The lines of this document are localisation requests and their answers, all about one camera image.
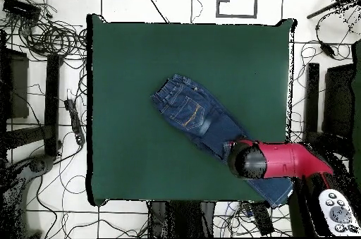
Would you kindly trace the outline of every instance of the jeans back pocket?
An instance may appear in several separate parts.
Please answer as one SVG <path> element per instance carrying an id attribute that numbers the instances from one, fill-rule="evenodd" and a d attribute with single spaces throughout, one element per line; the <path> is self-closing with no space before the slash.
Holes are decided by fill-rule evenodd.
<path id="1" fill-rule="evenodd" d="M 185 129 L 190 130 L 203 124 L 204 108 L 188 96 L 177 108 L 176 115 L 172 118 Z"/>

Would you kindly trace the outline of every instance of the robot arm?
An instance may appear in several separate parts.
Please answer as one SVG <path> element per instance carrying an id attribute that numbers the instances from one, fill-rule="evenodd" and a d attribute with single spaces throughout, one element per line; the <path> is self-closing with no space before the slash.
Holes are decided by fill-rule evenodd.
<path id="1" fill-rule="evenodd" d="M 333 154 L 321 155 L 303 143 L 239 139 L 228 146 L 228 167 L 236 177 L 290 177 L 302 183 L 298 194 L 306 203 L 303 216 L 310 216 L 316 236 L 361 236 L 361 193 L 348 173 L 336 168 Z"/>
<path id="2" fill-rule="evenodd" d="M 267 144 L 240 140 L 228 157 L 235 176 L 244 178 L 297 177 L 333 174 L 333 169 L 310 146 L 298 143 Z"/>

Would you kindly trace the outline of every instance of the remote button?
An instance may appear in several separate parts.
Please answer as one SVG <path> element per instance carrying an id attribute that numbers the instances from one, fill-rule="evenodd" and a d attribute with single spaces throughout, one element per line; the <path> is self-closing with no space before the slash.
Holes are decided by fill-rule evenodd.
<path id="1" fill-rule="evenodd" d="M 348 230 L 352 233 L 358 233 L 358 227 L 354 225 L 348 225 Z"/>
<path id="2" fill-rule="evenodd" d="M 330 217 L 336 223 L 352 222 L 352 215 L 345 207 L 340 207 L 340 206 L 333 207 L 330 211 Z"/>
<path id="3" fill-rule="evenodd" d="M 342 233 L 346 231 L 346 227 L 344 225 L 336 225 L 335 230 Z"/>

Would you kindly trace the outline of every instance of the black cable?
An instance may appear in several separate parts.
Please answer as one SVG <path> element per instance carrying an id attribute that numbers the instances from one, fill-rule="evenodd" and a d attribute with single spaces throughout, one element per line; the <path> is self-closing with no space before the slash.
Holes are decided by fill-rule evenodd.
<path id="1" fill-rule="evenodd" d="M 202 8 L 201 8 L 201 10 L 200 10 L 200 13 L 192 19 L 191 23 L 193 23 L 193 21 L 194 21 L 196 18 L 200 17 L 200 14 L 202 14 L 202 12 L 203 12 L 203 4 L 200 2 L 200 0 L 197 0 L 197 1 L 200 3 L 200 6 L 201 6 Z"/>
<path id="2" fill-rule="evenodd" d="M 143 223 L 143 226 L 140 228 L 139 233 L 137 234 L 138 236 L 142 237 L 145 232 L 147 231 L 147 224 L 148 221 L 145 221 L 145 223 Z"/>
<path id="3" fill-rule="evenodd" d="M 71 92 L 71 94 L 75 97 L 75 100 L 74 100 L 74 104 L 76 104 L 76 99 L 78 98 L 78 97 L 80 97 L 81 98 L 81 100 L 82 100 L 82 105 L 83 106 L 87 106 L 86 104 L 84 104 L 84 99 L 82 98 L 82 94 L 73 94 L 72 92 Z"/>
<path id="4" fill-rule="evenodd" d="M 347 45 L 348 46 L 348 55 L 346 57 L 344 57 L 340 54 L 339 49 L 340 49 L 341 44 L 343 43 L 343 40 L 346 38 L 347 34 L 351 31 L 354 23 L 351 26 L 348 25 L 348 31 L 346 32 L 345 36 L 343 37 L 343 39 L 341 40 L 341 42 L 338 44 L 338 46 L 336 48 L 337 54 L 334 53 L 334 50 L 330 44 L 324 43 L 322 40 L 320 40 L 320 38 L 319 38 L 320 23 L 333 14 L 340 14 L 341 12 L 345 13 L 345 10 L 350 8 L 350 7 L 348 7 L 350 4 L 356 4 L 358 1 L 360 1 L 360 0 L 355 0 L 355 1 L 351 1 L 347 4 L 343 4 L 343 8 L 337 8 L 335 11 L 332 11 L 330 13 L 323 15 L 316 24 L 316 28 L 315 28 L 316 37 L 317 37 L 318 42 L 321 45 L 322 50 L 327 54 L 327 56 L 330 56 L 331 58 L 333 58 L 336 61 L 342 61 L 343 59 L 349 59 L 348 56 L 350 55 L 350 46 Z M 351 13 L 350 17 L 345 22 L 348 22 L 348 20 L 354 14 L 356 9 Z"/>
<path id="5" fill-rule="evenodd" d="M 355 7 L 355 10 L 351 13 L 351 15 L 348 17 L 348 19 L 345 18 L 345 11 L 343 12 L 343 22 L 344 23 L 347 23 L 348 24 L 348 21 L 350 20 L 351 16 L 353 16 L 353 14 L 356 12 L 356 11 L 361 11 L 361 7 L 357 4 L 357 6 Z M 353 26 L 358 22 L 358 20 L 360 19 L 360 14 L 358 16 L 356 16 L 356 20 L 354 23 L 351 23 L 351 27 L 349 26 L 349 29 L 350 29 L 350 32 L 354 33 L 355 35 L 359 35 L 361 36 L 361 33 L 360 32 L 355 32 L 353 30 Z"/>
<path id="6" fill-rule="evenodd" d="M 79 82 L 78 82 L 78 88 L 79 88 L 79 90 L 81 91 L 81 93 L 83 94 L 83 95 L 86 95 L 87 93 L 85 93 L 85 91 L 82 91 L 82 89 L 81 89 L 81 85 L 84 85 L 84 83 L 82 83 L 82 80 L 86 77 L 87 75 L 86 74 L 84 74 L 80 79 L 79 79 Z"/>
<path id="7" fill-rule="evenodd" d="M 71 194 L 74 194 L 74 195 L 78 195 L 78 193 L 70 192 L 70 191 L 67 189 L 69 183 L 70 183 L 73 179 L 75 179 L 75 178 L 77 178 L 77 177 L 83 177 L 83 178 L 84 178 L 84 176 L 82 176 L 82 175 L 75 175 L 75 176 L 73 176 L 72 178 L 69 179 L 69 181 L 66 183 L 65 186 L 64 186 L 63 183 L 62 183 L 62 185 L 63 185 L 63 187 L 64 187 L 63 197 L 61 198 L 61 211 L 63 212 L 62 220 L 63 220 L 63 218 L 64 218 L 64 216 L 65 216 L 65 214 L 64 214 L 64 195 L 65 195 L 65 191 L 67 191 L 67 192 L 69 192 L 69 193 L 71 193 Z M 65 237 L 65 236 L 66 236 L 66 222 L 61 225 L 61 228 L 63 229 L 64 237 Z"/>
<path id="8" fill-rule="evenodd" d="M 226 218 L 222 217 L 222 216 L 215 216 L 215 217 L 218 217 L 220 218 L 221 220 L 223 220 L 223 223 L 222 223 L 222 226 L 219 227 L 217 226 L 215 223 L 214 223 L 214 227 L 215 228 L 218 228 L 221 230 L 220 232 L 220 237 L 224 237 L 225 235 L 225 230 L 228 229 L 229 233 L 231 234 L 231 237 L 234 237 L 234 236 L 240 236 L 240 235 L 249 235 L 250 237 L 253 237 L 253 234 L 254 233 L 259 233 L 259 231 L 255 231 L 255 229 L 257 228 L 256 225 L 255 225 L 255 222 L 254 221 L 247 221 L 245 220 L 245 217 L 243 215 L 243 211 L 242 211 L 242 203 L 243 202 L 239 202 L 239 207 L 237 209 L 232 209 L 234 212 L 230 215 L 230 216 L 226 216 Z M 272 223 L 276 223 L 277 221 L 281 221 L 281 220 L 287 220 L 287 221 L 290 221 L 290 219 L 288 218 L 289 214 L 283 214 L 281 212 L 281 210 L 278 208 L 278 210 L 280 211 L 280 213 L 282 214 L 282 217 L 274 217 L 274 210 L 271 210 L 270 212 L 270 218 L 272 220 Z M 232 225 L 232 223 L 234 222 L 234 220 L 236 220 L 238 223 L 236 225 Z M 243 223 L 248 223 L 248 224 L 253 224 L 255 225 L 254 228 L 252 228 L 251 230 L 247 229 Z M 244 233 L 239 233 L 239 228 L 242 228 L 244 230 Z M 276 232 L 279 232 L 279 233 L 283 233 L 284 232 L 284 235 L 287 233 L 287 232 L 291 232 L 291 231 L 281 231 L 279 229 L 276 229 Z"/>
<path id="9" fill-rule="evenodd" d="M 69 133 L 66 133 L 65 136 L 64 136 L 63 141 L 64 141 L 65 138 L 66 138 L 69 134 L 71 134 L 71 133 L 73 133 L 73 131 L 70 131 Z M 61 171 L 61 157 L 63 156 L 63 148 L 64 148 L 64 144 L 61 146 L 61 156 L 60 156 L 60 161 L 59 161 L 59 178 L 60 178 L 60 183 L 61 183 L 61 185 L 63 186 L 64 190 L 66 190 L 67 192 L 69 192 L 69 193 L 71 193 L 71 194 L 78 195 L 78 194 L 83 193 L 84 191 L 86 191 L 86 189 L 83 190 L 82 192 L 72 192 L 72 191 L 68 190 L 68 188 L 66 188 L 67 185 L 64 185 L 63 180 L 61 179 L 61 174 L 62 174 L 63 171 L 65 170 L 65 169 L 64 169 L 64 170 Z M 71 160 L 69 161 L 68 165 L 72 162 L 72 160 L 74 159 L 74 156 L 75 156 L 75 154 L 71 157 Z"/>
<path id="10" fill-rule="evenodd" d="M 53 213 L 55 215 L 55 221 L 53 222 L 53 224 L 51 225 L 51 227 L 49 228 L 49 230 L 47 231 L 47 234 L 45 235 L 45 238 L 44 239 L 47 239 L 48 235 L 49 235 L 49 232 L 50 230 L 54 227 L 56 221 L 58 220 L 58 214 L 56 214 L 56 212 L 54 212 L 54 210 L 48 208 L 47 206 L 45 206 L 42 201 L 40 201 L 39 199 L 39 191 L 40 191 L 40 188 L 42 186 L 42 175 L 40 176 L 40 185 L 37 189 L 37 195 L 36 195 L 36 198 L 37 198 L 37 201 L 39 202 L 40 205 L 42 205 L 45 209 L 48 209 L 51 213 Z"/>
<path id="11" fill-rule="evenodd" d="M 169 23 L 169 21 L 167 21 L 164 16 L 161 14 L 161 11 L 158 9 L 157 5 L 153 2 L 153 0 L 150 0 L 153 4 L 153 6 L 155 7 L 155 9 L 158 11 L 159 15 L 163 18 L 165 23 Z"/>
<path id="12" fill-rule="evenodd" d="M 80 117 L 80 122 L 82 123 L 82 129 L 84 130 L 85 134 L 87 134 L 87 131 L 86 131 L 86 129 L 85 129 L 85 126 L 86 126 L 86 125 L 84 124 L 82 117 L 84 116 L 84 114 L 85 114 L 86 112 L 87 112 L 87 109 L 84 110 L 84 112 L 82 113 L 82 116 Z"/>
<path id="13" fill-rule="evenodd" d="M 289 235 L 289 234 L 287 234 L 287 232 L 292 232 L 292 231 L 280 231 L 280 230 L 278 230 L 278 229 L 274 229 L 277 233 L 280 233 L 281 234 L 281 236 L 280 237 L 282 237 L 282 235 L 285 235 L 285 236 L 288 236 L 288 237 L 292 237 L 292 235 Z"/>
<path id="14" fill-rule="evenodd" d="M 135 231 L 135 230 L 128 230 L 128 231 L 125 231 L 125 230 L 122 230 L 122 229 L 120 229 L 120 228 L 117 228 L 117 227 L 113 226 L 111 223 L 109 223 L 108 221 L 106 221 L 106 220 L 104 220 L 104 219 L 100 219 L 100 220 L 98 220 L 98 221 L 94 221 L 94 222 L 92 222 L 92 223 L 88 223 L 88 224 L 85 224 L 85 225 L 78 225 L 78 226 L 74 226 L 74 227 L 72 227 L 72 229 L 69 231 L 69 233 L 67 233 L 67 234 L 66 234 L 65 239 L 70 238 L 70 236 L 69 236 L 69 235 L 71 234 L 71 232 L 73 232 L 73 230 L 74 230 L 74 229 L 76 229 L 76 228 L 84 228 L 84 227 L 92 226 L 92 225 L 95 225 L 95 224 L 99 223 L 100 221 L 102 221 L 102 222 L 106 223 L 107 225 L 109 225 L 109 226 L 110 226 L 110 227 L 112 227 L 113 229 L 115 229 L 115 230 L 117 230 L 117 231 L 122 232 L 122 233 L 123 233 L 123 235 L 127 235 L 127 236 L 128 236 L 128 237 L 130 237 L 130 238 L 140 238 L 138 235 L 129 235 L 129 234 L 128 234 L 129 232 L 131 232 L 131 231 Z"/>
<path id="15" fill-rule="evenodd" d="M 317 26 L 316 26 L 316 28 L 315 28 L 315 29 L 316 29 L 317 41 L 312 40 L 312 41 L 309 41 L 309 42 L 305 43 L 305 44 L 302 46 L 302 49 L 301 49 L 302 68 L 300 69 L 297 78 L 295 78 L 294 80 L 297 80 L 298 84 L 299 84 L 301 87 L 303 87 L 303 88 L 305 88 L 305 86 L 300 83 L 299 79 L 300 79 L 300 78 L 302 77 L 302 75 L 305 73 L 305 67 L 307 66 L 307 64 L 310 63 L 310 62 L 313 60 L 313 58 L 316 57 L 317 55 L 322 54 L 322 53 L 325 52 L 325 51 L 327 51 L 327 53 L 329 53 L 329 50 L 328 50 L 327 47 L 323 47 L 322 50 L 321 50 L 319 53 L 317 53 L 316 49 L 315 49 L 313 46 L 310 46 L 310 47 L 307 47 L 307 48 L 305 48 L 305 47 L 306 47 L 307 44 L 311 44 L 311 43 L 314 43 L 314 42 L 318 42 L 318 43 L 320 43 L 320 44 L 323 45 L 323 46 L 325 45 L 325 43 L 323 43 L 323 42 L 320 40 L 320 38 L 319 38 L 319 26 L 320 26 L 320 23 L 321 23 L 326 17 L 329 17 L 330 15 L 332 15 L 332 14 L 334 14 L 334 13 L 337 13 L 337 12 L 338 12 L 338 10 L 336 10 L 336 11 L 334 11 L 334 12 L 331 12 L 331 13 L 327 13 L 326 15 L 322 16 L 322 17 L 319 19 L 319 21 L 318 21 L 318 23 L 317 23 Z M 346 32 L 346 34 L 345 34 L 345 36 L 343 37 L 343 39 L 341 40 L 341 42 L 337 44 L 337 47 L 331 46 L 331 45 L 329 44 L 329 48 L 330 48 L 330 49 L 336 49 L 336 51 L 337 51 L 337 54 L 334 53 L 334 56 L 332 55 L 332 58 L 335 59 L 335 60 L 337 60 L 337 61 L 343 61 L 344 59 L 349 59 L 348 56 L 350 55 L 350 46 L 346 45 L 346 46 L 348 47 L 348 54 L 347 54 L 347 56 L 343 56 L 343 55 L 340 53 L 340 50 L 339 50 L 340 47 L 341 47 L 341 45 L 343 46 L 343 40 L 346 38 L 346 36 L 347 36 L 347 34 L 349 33 L 349 31 L 350 31 L 350 28 L 349 28 L 348 31 Z M 304 55 L 303 55 L 303 52 L 306 51 L 307 49 L 313 49 L 313 50 L 314 50 L 313 55 L 311 55 L 311 56 L 304 56 Z M 320 92 L 323 92 L 323 91 L 326 91 L 326 89 L 320 90 L 320 91 L 318 91 L 318 92 L 315 93 L 315 94 L 319 94 Z M 305 99 L 306 99 L 306 97 L 304 97 L 304 98 L 302 98 L 301 100 L 299 100 L 298 102 L 292 104 L 292 107 L 296 106 L 297 104 L 299 104 L 301 101 L 303 101 L 303 100 L 305 100 Z M 299 115 L 299 117 L 302 118 L 302 116 L 301 116 L 299 113 L 296 113 L 296 112 L 292 111 L 292 114 L 297 114 L 297 115 Z M 303 123 L 303 121 L 301 121 L 301 119 L 300 119 L 299 121 L 296 121 L 296 122 L 300 123 L 300 129 L 301 129 L 301 131 L 300 131 L 299 134 L 294 133 L 293 131 L 291 131 L 291 137 L 293 138 L 293 142 L 295 142 L 296 140 L 301 140 L 302 138 L 301 138 L 300 136 L 301 136 L 301 133 L 303 133 L 303 131 L 302 131 L 302 123 Z"/>
<path id="16" fill-rule="evenodd" d="M 36 150 L 38 150 L 38 149 L 40 149 L 40 148 L 43 148 L 43 146 L 44 146 L 44 145 L 41 145 L 40 147 L 34 149 L 34 150 L 30 153 L 30 155 L 29 155 L 28 158 L 31 158 L 32 153 L 34 153 Z"/>
<path id="17" fill-rule="evenodd" d="M 28 20 L 18 18 L 17 16 L 14 17 L 14 15 L 11 14 L 7 15 L 6 19 L 7 24 L 10 21 L 11 27 L 18 27 L 20 40 L 37 61 L 41 60 L 35 57 L 34 54 L 46 56 L 47 54 L 53 53 L 62 55 L 66 60 L 76 60 L 69 58 L 69 56 L 74 55 L 79 55 L 79 59 L 84 60 L 84 55 L 80 53 L 80 50 L 86 50 L 86 30 L 82 30 L 77 34 L 74 25 L 62 21 L 50 20 L 52 19 L 50 10 L 56 13 L 56 9 L 51 7 L 47 3 L 47 0 L 42 0 L 42 3 L 35 3 L 32 0 L 18 1 L 37 6 L 41 9 L 39 20 L 36 23 L 29 23 Z M 40 30 L 40 34 L 32 33 L 31 29 L 34 27 L 37 27 L 38 30 Z M 64 63 L 74 69 L 82 67 L 81 65 L 80 67 L 75 68 L 66 61 Z"/>
<path id="18" fill-rule="evenodd" d="M 61 230 L 63 230 L 63 231 L 64 231 L 64 227 L 65 227 L 65 225 L 66 225 L 66 222 L 68 221 L 68 217 L 69 217 L 69 215 L 68 215 L 67 213 L 65 213 L 65 214 L 62 216 L 62 218 L 61 218 L 61 228 L 60 228 L 60 229 L 58 229 L 58 231 L 57 231 L 57 232 L 55 232 L 55 234 L 53 234 L 53 236 L 52 236 L 52 237 L 50 237 L 49 239 L 54 238 L 56 235 L 58 235 L 58 234 L 59 234 L 59 232 L 60 232 Z"/>
<path id="19" fill-rule="evenodd" d="M 70 157 L 72 157 L 72 156 L 75 156 L 75 155 L 78 154 L 81 150 L 82 150 L 82 146 L 80 146 L 76 152 L 74 152 L 73 154 L 67 156 L 66 158 L 63 158 L 61 161 L 67 160 L 68 158 L 70 158 Z M 59 162 L 60 162 L 60 161 L 56 161 L 56 162 L 53 163 L 53 165 L 55 166 L 55 165 L 58 164 Z M 39 192 L 39 195 L 40 195 L 44 190 L 46 190 L 58 177 L 59 177 L 59 175 L 57 175 L 57 177 L 55 177 L 55 179 L 53 179 L 53 181 L 50 182 L 46 188 L 44 188 L 41 192 Z M 36 197 L 33 197 L 33 198 L 26 204 L 26 206 L 28 206 L 29 203 L 31 203 L 33 200 L 35 200 L 35 198 L 36 198 Z"/>

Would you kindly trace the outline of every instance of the floor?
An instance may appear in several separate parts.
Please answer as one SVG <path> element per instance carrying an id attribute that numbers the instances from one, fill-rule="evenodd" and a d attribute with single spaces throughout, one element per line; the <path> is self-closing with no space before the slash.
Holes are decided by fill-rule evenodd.
<path id="1" fill-rule="evenodd" d="M 239 15 L 253 14 L 254 0 L 231 0 L 228 8 L 220 8 L 222 13 Z M 323 42 L 333 43 L 337 51 L 336 59 L 329 58 L 321 53 L 316 40 L 315 26 L 323 16 L 306 19 L 306 16 L 320 8 L 330 4 L 334 0 L 257 0 L 256 18 L 216 18 L 216 0 L 154 0 L 159 11 L 171 23 L 239 23 L 239 24 L 265 24 L 275 25 L 280 19 L 294 18 L 298 22 L 295 31 L 294 46 L 294 78 L 293 82 L 293 107 L 292 112 L 292 138 L 299 140 L 302 132 L 304 96 L 303 84 L 305 75 L 302 73 L 308 61 L 320 63 L 320 90 L 324 89 L 324 75 L 328 67 L 351 63 L 349 54 L 350 44 L 361 36 L 360 23 L 357 23 L 356 13 L 358 8 L 350 8 L 345 13 L 327 16 L 319 28 L 319 38 Z M 163 18 L 159 15 L 150 0 L 47 0 L 47 3 L 56 9 L 51 10 L 52 20 L 60 20 L 74 25 L 79 33 L 86 28 L 85 17 L 88 13 L 101 14 L 107 22 L 111 21 L 139 21 L 161 23 Z M 33 55 L 22 46 L 22 42 L 16 30 L 9 38 L 8 47 L 18 51 L 24 51 L 30 60 L 28 80 L 28 101 L 34 109 L 37 118 L 44 122 L 44 97 L 40 90 L 45 90 L 45 62 L 36 61 Z M 60 98 L 66 99 L 75 94 L 78 89 L 78 81 L 82 77 L 82 61 L 79 56 L 73 56 L 63 65 L 60 75 Z M 82 95 L 83 101 L 77 103 L 78 113 L 86 124 L 86 95 Z M 71 120 L 69 113 L 59 109 L 59 138 L 64 141 L 63 158 L 72 155 L 77 149 L 74 134 L 71 132 Z M 319 100 L 319 126 L 322 122 L 322 92 Z M 8 130 L 37 125 L 35 117 L 31 114 L 27 118 L 17 118 L 8 121 Z M 39 148 L 42 143 L 36 142 L 14 150 L 9 150 L 8 160 L 17 162 Z M 45 209 L 36 199 L 40 178 L 35 179 L 27 194 L 27 218 L 32 229 L 41 229 L 42 237 L 45 238 L 122 238 L 135 233 L 129 230 L 139 231 L 147 220 L 147 207 L 144 202 L 128 202 L 110 200 L 101 207 L 93 207 L 87 201 L 84 176 L 87 170 L 86 147 L 76 156 L 65 160 L 61 165 L 55 166 L 43 177 L 39 199 L 48 208 L 56 212 L 57 218 L 54 223 L 54 213 Z M 216 216 L 214 218 L 214 235 L 216 237 L 261 237 L 254 229 L 252 219 L 236 216 L 238 202 L 218 202 Z M 288 237 L 291 235 L 288 219 L 288 206 L 284 205 L 273 210 L 274 227 L 277 229 L 272 236 Z M 230 226 L 224 227 L 225 220 Z"/>

